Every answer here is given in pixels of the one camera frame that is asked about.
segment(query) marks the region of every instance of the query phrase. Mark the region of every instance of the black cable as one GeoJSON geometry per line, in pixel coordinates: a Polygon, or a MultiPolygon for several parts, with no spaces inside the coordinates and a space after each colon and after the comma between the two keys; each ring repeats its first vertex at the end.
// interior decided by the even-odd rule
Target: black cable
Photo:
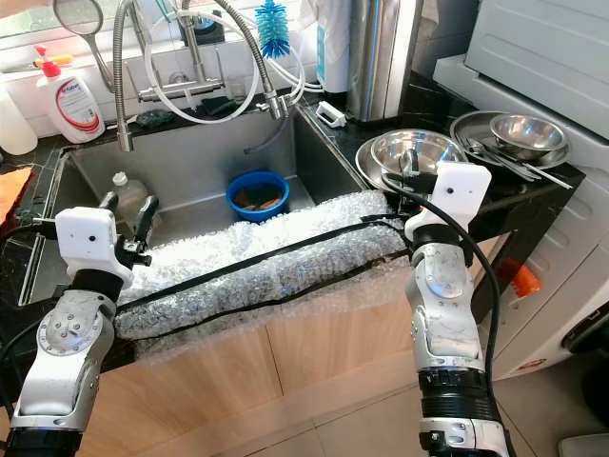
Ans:
{"type": "MultiPolygon", "coordinates": [[[[9,230],[7,233],[5,233],[2,237],[0,237],[0,258],[2,258],[2,256],[4,255],[4,248],[6,243],[8,242],[8,240],[10,238],[12,238],[15,235],[18,235],[19,233],[27,233],[27,232],[32,232],[35,231],[36,226],[34,224],[31,225],[27,225],[27,226],[22,226],[22,227],[17,227],[17,228],[13,228],[11,230],[9,230]]],[[[6,357],[10,358],[10,364],[12,365],[12,369],[14,371],[15,377],[17,378],[17,382],[19,384],[23,383],[23,375],[21,373],[21,370],[19,369],[19,367],[17,366],[17,363],[15,361],[14,358],[14,354],[12,353],[12,350],[10,350],[10,348],[14,345],[15,342],[13,342],[13,340],[10,340],[9,342],[5,342],[4,338],[2,339],[2,350],[0,351],[0,367],[4,365],[4,359],[6,357]]],[[[12,417],[12,403],[10,402],[10,398],[8,396],[8,394],[6,393],[5,389],[4,389],[4,385],[2,384],[2,380],[0,380],[0,402],[2,402],[5,406],[5,408],[7,409],[7,414],[9,415],[9,420],[10,417],[12,417]]]]}
{"type": "Polygon", "coordinates": [[[478,244],[474,241],[474,239],[467,233],[467,231],[461,227],[455,219],[453,219],[450,215],[446,214],[440,208],[435,206],[433,203],[429,202],[426,198],[421,197],[417,193],[410,192],[405,190],[389,179],[385,174],[383,175],[383,182],[392,190],[395,190],[400,195],[403,195],[406,198],[414,201],[418,205],[421,205],[424,208],[429,209],[431,212],[440,217],[448,226],[453,228],[465,242],[471,246],[474,254],[480,260],[482,268],[486,272],[489,281],[491,282],[491,289],[493,291],[493,301],[491,304],[491,325],[488,332],[488,343],[486,345],[486,356],[484,358],[484,370],[486,371],[486,384],[489,395],[494,399],[495,394],[493,392],[493,355],[495,352],[495,340],[497,339],[497,331],[499,329],[499,305],[500,305],[500,288],[499,282],[497,281],[497,276],[495,275],[495,271],[491,267],[491,264],[486,259],[486,256],[478,247],[478,244]]]}
{"type": "MultiPolygon", "coordinates": [[[[2,366],[2,364],[4,363],[4,359],[7,357],[7,354],[9,353],[10,349],[14,345],[16,345],[24,336],[28,335],[32,330],[38,328],[38,326],[40,325],[40,321],[42,321],[42,319],[39,319],[36,322],[32,322],[31,324],[29,324],[15,336],[13,336],[12,339],[4,347],[2,347],[2,349],[0,349],[0,366],[2,366]]],[[[0,400],[2,401],[2,403],[4,403],[4,406],[7,409],[7,414],[9,415],[10,421],[10,419],[12,418],[12,414],[14,413],[14,409],[12,408],[12,403],[10,402],[9,396],[4,390],[4,386],[2,386],[1,384],[1,381],[0,397],[2,397],[0,400]]]]}
{"type": "MultiPolygon", "coordinates": [[[[8,340],[8,338],[5,335],[4,329],[0,328],[0,343],[2,343],[2,347],[5,346],[8,341],[9,340],[8,340]]],[[[12,370],[15,373],[15,377],[17,378],[17,384],[19,386],[22,386],[23,385],[23,373],[21,371],[21,368],[17,364],[17,361],[15,360],[15,354],[14,354],[14,352],[10,351],[7,354],[7,358],[9,359],[9,363],[12,366],[12,370]]]]}

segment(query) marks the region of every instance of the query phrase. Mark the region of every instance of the cabinet door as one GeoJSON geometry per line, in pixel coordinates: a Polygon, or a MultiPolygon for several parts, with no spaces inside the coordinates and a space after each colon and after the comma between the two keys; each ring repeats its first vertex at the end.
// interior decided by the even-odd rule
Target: cabinet door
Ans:
{"type": "Polygon", "coordinates": [[[236,329],[104,373],[81,453],[132,455],[281,395],[265,327],[236,329]]]}
{"type": "Polygon", "coordinates": [[[403,292],[409,272],[401,268],[318,294],[271,319],[266,327],[284,393],[410,349],[403,292]]]}

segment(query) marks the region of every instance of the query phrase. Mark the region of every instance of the spray nozzle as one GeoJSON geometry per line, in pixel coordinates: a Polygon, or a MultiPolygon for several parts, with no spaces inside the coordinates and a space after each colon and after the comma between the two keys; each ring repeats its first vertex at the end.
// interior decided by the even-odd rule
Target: spray nozzle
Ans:
{"type": "Polygon", "coordinates": [[[40,66],[40,70],[42,70],[45,76],[47,76],[48,78],[52,78],[53,76],[58,76],[59,74],[61,74],[61,69],[59,68],[59,66],[55,62],[47,58],[46,47],[42,45],[35,45],[34,49],[36,50],[36,52],[38,52],[38,54],[40,54],[40,57],[42,57],[43,63],[40,66]]]}

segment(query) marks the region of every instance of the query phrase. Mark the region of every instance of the metal tray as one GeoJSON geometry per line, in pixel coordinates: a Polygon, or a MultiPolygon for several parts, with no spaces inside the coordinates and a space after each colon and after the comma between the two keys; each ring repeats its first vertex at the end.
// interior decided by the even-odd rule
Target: metal tray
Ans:
{"type": "MultiPolygon", "coordinates": [[[[464,114],[463,116],[455,119],[453,123],[450,125],[450,136],[459,142],[458,137],[466,136],[468,138],[474,138],[478,141],[486,141],[492,140],[495,141],[495,137],[493,136],[493,132],[489,126],[491,119],[499,114],[504,114],[503,111],[472,111],[464,114]]],[[[474,160],[478,160],[480,162],[484,162],[490,166],[496,167],[497,164],[494,164],[487,159],[480,157],[478,155],[473,155],[466,148],[465,153],[473,158],[474,160]]],[[[569,147],[567,146],[561,150],[555,150],[552,152],[548,152],[543,157],[529,161],[528,163],[538,169],[551,169],[553,167],[557,167],[558,165],[564,164],[569,158],[569,147]]]]}

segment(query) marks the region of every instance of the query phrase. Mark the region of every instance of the orange cloth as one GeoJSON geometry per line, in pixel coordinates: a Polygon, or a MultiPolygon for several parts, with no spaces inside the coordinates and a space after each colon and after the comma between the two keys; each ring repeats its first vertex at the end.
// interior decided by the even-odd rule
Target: orange cloth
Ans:
{"type": "Polygon", "coordinates": [[[0,174],[0,227],[21,198],[31,177],[31,167],[0,174]]]}

